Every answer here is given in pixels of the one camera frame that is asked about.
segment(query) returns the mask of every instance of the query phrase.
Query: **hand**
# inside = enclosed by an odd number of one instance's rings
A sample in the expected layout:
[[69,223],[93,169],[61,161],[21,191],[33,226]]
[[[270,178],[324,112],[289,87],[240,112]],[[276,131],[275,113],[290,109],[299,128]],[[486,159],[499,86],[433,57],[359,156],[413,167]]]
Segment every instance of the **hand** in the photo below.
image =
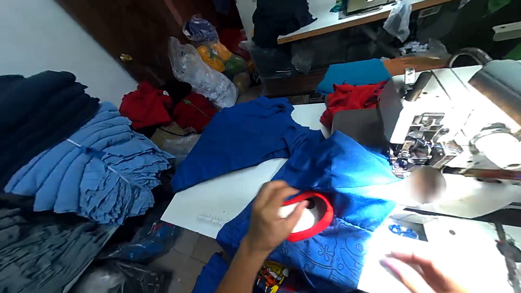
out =
[[287,197],[298,192],[281,180],[263,184],[253,203],[250,228],[242,241],[250,253],[267,257],[291,234],[307,206],[307,201],[299,203],[286,218],[280,218],[278,211]]
[[[445,276],[433,265],[432,261],[417,255],[391,252],[389,258],[382,262],[412,293],[468,292],[453,279]],[[419,266],[421,270],[415,270],[410,265]]]

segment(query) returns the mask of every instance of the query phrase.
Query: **white wall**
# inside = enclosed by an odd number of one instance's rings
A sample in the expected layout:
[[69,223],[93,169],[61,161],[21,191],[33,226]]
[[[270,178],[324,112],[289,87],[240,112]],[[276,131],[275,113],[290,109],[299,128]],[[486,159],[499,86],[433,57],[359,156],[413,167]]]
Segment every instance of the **white wall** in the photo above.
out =
[[257,0],[235,0],[237,10],[241,17],[242,26],[248,40],[252,40],[253,20],[252,16],[257,8]]
[[65,70],[88,94],[121,104],[137,83],[53,0],[0,0],[0,75]]

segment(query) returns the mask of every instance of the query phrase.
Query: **door knob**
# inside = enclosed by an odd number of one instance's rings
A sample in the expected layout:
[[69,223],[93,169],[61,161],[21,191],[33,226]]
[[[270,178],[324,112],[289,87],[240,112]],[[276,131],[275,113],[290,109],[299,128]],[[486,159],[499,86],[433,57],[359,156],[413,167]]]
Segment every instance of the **door knob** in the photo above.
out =
[[121,61],[123,62],[129,62],[132,61],[132,56],[130,56],[129,54],[122,53],[121,55],[119,55],[119,59],[121,59]]

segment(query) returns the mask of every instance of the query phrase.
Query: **wooden door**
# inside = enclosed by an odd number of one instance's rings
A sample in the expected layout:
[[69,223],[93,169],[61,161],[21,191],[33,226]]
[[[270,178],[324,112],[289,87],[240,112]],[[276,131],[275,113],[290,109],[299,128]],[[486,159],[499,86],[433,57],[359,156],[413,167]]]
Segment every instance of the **wooden door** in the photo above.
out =
[[[182,0],[179,4],[173,4],[170,0],[56,1],[134,79],[148,80],[155,86],[173,77],[168,57],[168,38],[172,35],[182,43],[186,42],[182,24],[190,18],[188,14],[197,12],[193,5],[188,5],[190,9],[185,8],[187,5],[183,3],[189,3],[190,0]],[[211,5],[211,0],[204,1]]]

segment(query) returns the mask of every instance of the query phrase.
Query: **red fabric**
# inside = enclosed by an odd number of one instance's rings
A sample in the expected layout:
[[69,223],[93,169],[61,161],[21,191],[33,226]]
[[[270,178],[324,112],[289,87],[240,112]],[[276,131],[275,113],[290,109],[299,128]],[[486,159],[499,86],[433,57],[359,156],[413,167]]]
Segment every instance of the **red fabric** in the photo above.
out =
[[301,240],[304,240],[307,238],[311,238],[311,237],[317,235],[318,233],[324,231],[329,226],[329,224],[331,224],[331,221],[333,220],[333,207],[321,193],[314,192],[314,191],[304,191],[301,194],[299,194],[298,196],[284,202],[283,206],[297,203],[297,202],[300,202],[300,201],[303,201],[303,200],[306,200],[306,199],[312,198],[312,197],[320,198],[321,200],[323,200],[326,203],[326,212],[325,212],[323,218],[320,219],[320,221],[318,221],[318,223],[313,225],[313,227],[311,227],[307,230],[291,233],[286,238],[287,241],[297,242],[297,241],[301,241]]
[[201,133],[215,113],[217,109],[205,96],[190,93],[177,103],[172,112],[172,119],[183,129],[192,127],[195,132]]
[[168,124],[172,120],[167,109],[172,108],[172,99],[147,81],[138,89],[123,96],[119,112],[132,121],[133,129]]
[[245,49],[239,47],[241,41],[247,41],[244,30],[223,28],[219,31],[219,42],[223,44],[230,52],[241,56],[244,60],[250,60],[250,54]]
[[338,111],[376,108],[378,95],[387,81],[366,86],[350,84],[333,84],[334,92],[327,95],[327,109],[322,114],[320,122],[331,129],[333,116]]

